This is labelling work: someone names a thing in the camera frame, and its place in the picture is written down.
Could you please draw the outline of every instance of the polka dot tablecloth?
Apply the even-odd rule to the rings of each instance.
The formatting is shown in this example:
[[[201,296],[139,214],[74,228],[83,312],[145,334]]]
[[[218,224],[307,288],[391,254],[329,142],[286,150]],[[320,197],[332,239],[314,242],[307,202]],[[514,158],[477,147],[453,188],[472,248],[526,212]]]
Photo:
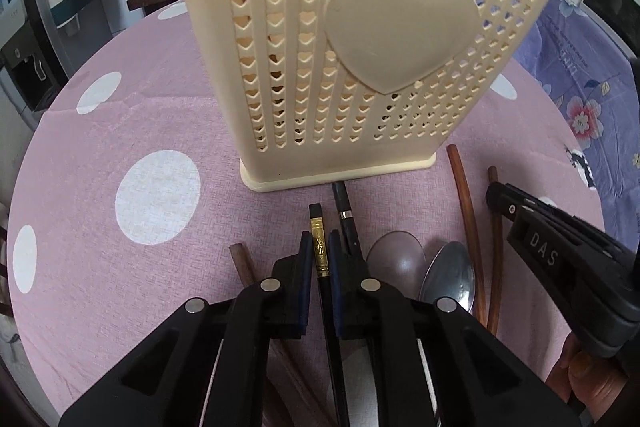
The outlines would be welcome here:
[[[188,298],[235,296],[242,286],[229,245],[246,243],[265,277],[297,251],[309,203],[323,204],[327,229],[338,226],[327,185],[270,194],[242,185],[186,11],[179,2],[155,13],[92,57],[45,113],[18,176],[11,297],[33,370],[60,413]],[[487,287],[490,165],[501,181],[602,228],[598,195],[570,161],[577,143],[553,102],[513,61],[492,88],[449,139],[474,200]],[[413,233],[427,256],[465,241],[444,148],[431,169],[348,186],[365,252],[391,230]],[[508,247],[504,270],[498,336],[545,377],[568,328]],[[315,289],[311,307],[307,336],[290,345],[324,399]],[[269,371],[300,419],[281,368]]]

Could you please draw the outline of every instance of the chair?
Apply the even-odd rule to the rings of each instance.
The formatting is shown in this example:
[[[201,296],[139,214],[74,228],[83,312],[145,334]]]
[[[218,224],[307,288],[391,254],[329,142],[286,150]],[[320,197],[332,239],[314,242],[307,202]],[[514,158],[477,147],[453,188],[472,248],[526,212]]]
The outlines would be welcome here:
[[[3,227],[0,227],[0,245],[2,244],[2,241],[6,243],[6,230]],[[4,277],[5,279],[7,279],[7,281],[9,280],[9,275],[4,264],[0,264],[0,277]],[[14,311],[11,308],[11,304],[4,304],[0,302],[0,315],[13,317]]]

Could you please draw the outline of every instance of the white polka dot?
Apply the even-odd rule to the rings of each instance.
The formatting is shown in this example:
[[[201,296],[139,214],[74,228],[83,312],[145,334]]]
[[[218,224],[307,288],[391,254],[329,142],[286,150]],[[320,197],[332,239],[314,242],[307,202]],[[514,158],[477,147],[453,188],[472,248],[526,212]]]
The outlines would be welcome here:
[[[491,89],[507,100],[515,100],[518,97],[515,87],[511,85],[503,74],[499,74],[496,77]]]
[[[36,234],[31,225],[24,225],[18,232],[14,244],[14,279],[22,293],[27,293],[33,286],[37,258]]]
[[[200,199],[200,174],[177,151],[158,151],[139,160],[120,182],[116,220],[130,240],[158,245],[187,226]]]
[[[184,1],[177,2],[176,4],[172,4],[165,10],[162,10],[158,14],[158,18],[163,21],[165,19],[171,19],[172,17],[177,17],[178,15],[182,15],[183,13],[187,13],[187,3]]]
[[[556,208],[558,208],[558,206],[549,198],[547,198],[546,196],[542,196],[541,198],[538,198],[540,201],[542,201],[543,203],[548,204],[549,206],[554,206]]]
[[[76,111],[78,114],[87,114],[108,100],[113,92],[118,89],[122,75],[117,71],[107,73],[98,78],[78,100]]]
[[[369,359],[369,349],[361,347],[344,361],[344,388],[347,395],[350,424],[354,427],[378,427],[376,381]],[[331,385],[326,393],[330,410],[334,409]]]

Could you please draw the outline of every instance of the heart emblem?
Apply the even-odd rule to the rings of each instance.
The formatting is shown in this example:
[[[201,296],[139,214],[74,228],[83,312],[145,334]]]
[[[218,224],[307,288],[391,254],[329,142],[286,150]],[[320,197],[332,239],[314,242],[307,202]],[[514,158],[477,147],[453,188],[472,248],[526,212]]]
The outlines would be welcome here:
[[[401,90],[467,49],[480,29],[474,0],[327,0],[337,57],[382,94]]]

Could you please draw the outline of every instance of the human hand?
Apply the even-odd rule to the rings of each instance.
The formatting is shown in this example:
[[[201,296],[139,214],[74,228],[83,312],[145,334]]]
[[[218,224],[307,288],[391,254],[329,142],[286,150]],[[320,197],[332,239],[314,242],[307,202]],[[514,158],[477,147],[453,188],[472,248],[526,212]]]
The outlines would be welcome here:
[[[551,369],[546,384],[565,402],[571,391],[598,421],[626,384],[627,377],[610,360],[594,359],[580,349],[571,333],[564,341],[562,354]]]

